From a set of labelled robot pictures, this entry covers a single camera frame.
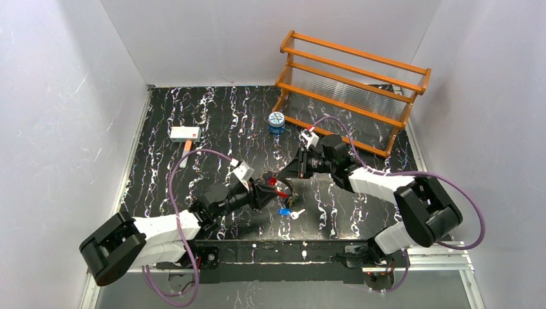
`blue lid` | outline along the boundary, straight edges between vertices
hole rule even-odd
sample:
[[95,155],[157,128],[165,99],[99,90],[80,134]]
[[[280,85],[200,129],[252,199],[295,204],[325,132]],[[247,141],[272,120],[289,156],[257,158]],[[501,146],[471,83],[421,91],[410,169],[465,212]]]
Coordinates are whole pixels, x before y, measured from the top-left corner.
[[285,116],[278,112],[274,111],[269,114],[269,125],[272,127],[282,127],[285,125]]

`black tabletop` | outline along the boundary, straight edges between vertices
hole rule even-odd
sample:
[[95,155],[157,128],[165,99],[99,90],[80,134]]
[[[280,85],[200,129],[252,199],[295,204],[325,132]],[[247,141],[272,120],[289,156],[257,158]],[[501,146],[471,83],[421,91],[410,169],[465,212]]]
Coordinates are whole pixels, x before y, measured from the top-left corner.
[[[392,91],[388,85],[381,87]],[[167,175],[181,157],[184,145],[169,139],[172,126],[201,127],[202,138],[193,148],[213,149],[244,160],[255,168],[256,174],[282,169],[296,153],[301,128],[286,124],[282,135],[269,133],[267,117],[279,95],[280,90],[272,86],[153,89],[121,210],[139,217],[174,213],[167,199]],[[319,111],[314,116],[318,119],[323,115]],[[334,126],[337,124],[331,122],[321,125],[325,129]],[[417,170],[405,131],[398,134],[389,158],[365,151],[360,154],[367,164],[383,171]],[[193,196],[213,183],[233,184],[236,179],[231,170],[227,162],[214,155],[191,156],[174,181],[179,209],[186,209]],[[292,183],[299,195],[293,204],[299,215],[280,216],[280,203],[273,200],[259,212],[249,207],[236,210],[222,218],[220,228],[200,237],[366,239],[400,221],[394,205],[373,196],[346,192],[327,174]]]

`white wall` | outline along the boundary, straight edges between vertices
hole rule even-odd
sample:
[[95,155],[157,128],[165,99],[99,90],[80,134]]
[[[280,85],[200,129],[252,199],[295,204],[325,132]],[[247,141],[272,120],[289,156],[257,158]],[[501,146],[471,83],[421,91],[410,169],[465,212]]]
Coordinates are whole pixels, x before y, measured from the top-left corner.
[[[444,1],[414,65],[432,68],[411,120],[429,170],[462,184],[487,220],[471,251],[488,308],[544,308],[546,3]],[[456,235],[472,242],[466,205]]]
[[410,62],[439,0],[102,0],[147,84],[274,84],[290,30]]
[[2,308],[79,305],[146,92],[99,0],[2,2]]

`small white box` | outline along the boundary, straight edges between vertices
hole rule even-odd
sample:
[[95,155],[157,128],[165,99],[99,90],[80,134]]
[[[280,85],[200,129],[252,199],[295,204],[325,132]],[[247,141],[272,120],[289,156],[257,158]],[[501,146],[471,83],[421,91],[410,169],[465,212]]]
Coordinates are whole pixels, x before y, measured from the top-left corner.
[[201,128],[200,127],[173,127],[171,129],[170,137],[173,142],[199,140],[201,139]]

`blue object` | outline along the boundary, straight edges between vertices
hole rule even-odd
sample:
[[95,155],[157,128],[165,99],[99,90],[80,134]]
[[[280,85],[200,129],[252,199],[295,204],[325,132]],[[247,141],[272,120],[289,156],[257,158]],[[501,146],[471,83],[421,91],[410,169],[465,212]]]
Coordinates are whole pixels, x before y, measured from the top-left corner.
[[269,133],[279,135],[285,131],[285,116],[274,111],[269,115]]
[[277,211],[281,216],[289,216],[291,212],[290,208],[281,208]]

